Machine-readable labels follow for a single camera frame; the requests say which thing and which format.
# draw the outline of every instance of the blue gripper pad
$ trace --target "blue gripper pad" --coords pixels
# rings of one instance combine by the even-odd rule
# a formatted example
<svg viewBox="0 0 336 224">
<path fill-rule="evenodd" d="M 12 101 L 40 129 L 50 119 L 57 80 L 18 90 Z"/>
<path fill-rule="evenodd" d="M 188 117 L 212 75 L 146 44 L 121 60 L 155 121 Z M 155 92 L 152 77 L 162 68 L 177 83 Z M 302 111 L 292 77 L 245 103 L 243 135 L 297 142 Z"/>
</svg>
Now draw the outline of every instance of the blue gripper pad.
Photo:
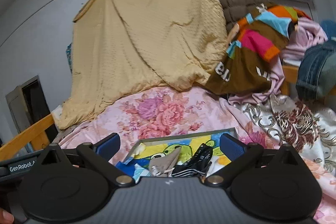
<svg viewBox="0 0 336 224">
<path fill-rule="evenodd" d="M 220 137 L 219 147 L 225 156 L 227 156 L 231 161 L 234 161 L 246 151 L 246 145 L 244 143 L 227 133 L 222 134 Z"/>
<path fill-rule="evenodd" d="M 96 143 L 95 146 L 95 152 L 109 161 L 120 149 L 120 137 L 117 133 L 112 133 Z"/>
</svg>

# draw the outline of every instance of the metal screw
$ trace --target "metal screw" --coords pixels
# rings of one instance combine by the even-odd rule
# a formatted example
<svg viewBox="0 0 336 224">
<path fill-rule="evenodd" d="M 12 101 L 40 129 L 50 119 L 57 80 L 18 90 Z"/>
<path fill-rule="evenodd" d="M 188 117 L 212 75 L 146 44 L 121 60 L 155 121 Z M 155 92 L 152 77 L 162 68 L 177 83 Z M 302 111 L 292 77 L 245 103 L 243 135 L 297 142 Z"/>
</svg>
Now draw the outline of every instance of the metal screw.
<svg viewBox="0 0 336 224">
<path fill-rule="evenodd" d="M 132 182 L 132 178 L 126 175 L 118 176 L 115 180 L 121 185 L 129 184 Z"/>
<path fill-rule="evenodd" d="M 212 175 L 208 177 L 208 182 L 211 184 L 220 184 L 224 181 L 224 178 L 218 175 Z"/>
</svg>

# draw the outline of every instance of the orange fabric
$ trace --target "orange fabric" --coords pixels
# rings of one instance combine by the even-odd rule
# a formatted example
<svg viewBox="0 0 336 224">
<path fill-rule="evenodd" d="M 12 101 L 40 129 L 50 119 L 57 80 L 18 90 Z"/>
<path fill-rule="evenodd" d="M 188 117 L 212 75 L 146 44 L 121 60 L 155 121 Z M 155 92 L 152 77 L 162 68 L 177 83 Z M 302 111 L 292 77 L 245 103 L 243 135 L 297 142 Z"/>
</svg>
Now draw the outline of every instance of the orange fabric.
<svg viewBox="0 0 336 224">
<path fill-rule="evenodd" d="M 239 29 L 242 30 L 244 26 L 246 26 L 248 24 L 246 16 L 241 18 L 238 22 L 239 25 Z"/>
<path fill-rule="evenodd" d="M 270 60 L 275 57 L 276 55 L 278 55 L 280 53 L 280 50 L 276 47 L 276 46 L 272 46 L 270 47 L 267 52 L 265 53 L 265 55 L 263 56 L 263 59 L 267 62 L 270 62 Z"/>
<path fill-rule="evenodd" d="M 246 32 L 246 28 L 243 28 L 242 30 L 239 31 L 239 36 L 238 36 L 238 38 L 237 38 L 238 41 L 241 41 L 241 40 L 242 40 L 242 38 L 243 38 L 245 32 Z"/>
<path fill-rule="evenodd" d="M 293 18 L 292 15 L 287 11 L 287 9 L 284 6 L 281 5 L 274 6 L 267 9 L 267 11 L 273 13 L 277 17 L 289 17 L 290 19 L 292 19 L 292 22 L 294 24 L 297 23 L 297 18 Z"/>
<path fill-rule="evenodd" d="M 306 17 L 306 18 L 312 20 L 312 19 L 310 18 L 310 16 L 308 16 L 304 11 L 301 11 L 301 10 L 296 9 L 296 8 L 294 8 L 294 7 L 293 7 L 293 9 L 294 9 L 295 12 L 297 12 L 297 16 L 298 16 L 298 17 Z"/>
</svg>

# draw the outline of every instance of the doorway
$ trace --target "doorway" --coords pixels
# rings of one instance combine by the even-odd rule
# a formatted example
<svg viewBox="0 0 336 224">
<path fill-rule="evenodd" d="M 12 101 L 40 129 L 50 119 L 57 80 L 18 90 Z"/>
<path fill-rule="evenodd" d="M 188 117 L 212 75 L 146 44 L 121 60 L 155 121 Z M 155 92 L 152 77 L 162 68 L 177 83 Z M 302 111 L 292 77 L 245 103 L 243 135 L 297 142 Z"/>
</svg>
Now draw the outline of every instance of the doorway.
<svg viewBox="0 0 336 224">
<path fill-rule="evenodd" d="M 19 133 L 50 114 L 38 76 L 31 78 L 8 93 L 6 101 Z M 50 142 L 58 134 L 54 124 L 47 128 L 45 132 Z M 30 152 L 31 147 L 28 146 L 26 149 Z"/>
</svg>

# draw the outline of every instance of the denim jeans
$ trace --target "denim jeans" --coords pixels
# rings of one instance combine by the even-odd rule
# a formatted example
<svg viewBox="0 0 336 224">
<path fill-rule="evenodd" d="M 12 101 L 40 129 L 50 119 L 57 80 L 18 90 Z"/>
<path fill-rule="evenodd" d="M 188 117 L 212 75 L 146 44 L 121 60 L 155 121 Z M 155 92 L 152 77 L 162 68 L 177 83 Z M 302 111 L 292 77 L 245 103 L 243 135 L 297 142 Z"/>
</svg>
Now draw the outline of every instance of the denim jeans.
<svg viewBox="0 0 336 224">
<path fill-rule="evenodd" d="M 336 42 L 329 40 L 321 45 L 309 48 L 301 61 L 298 72 L 296 90 L 301 100 L 317 100 L 326 94 L 318 92 L 322 68 L 334 52 L 336 52 Z"/>
</svg>

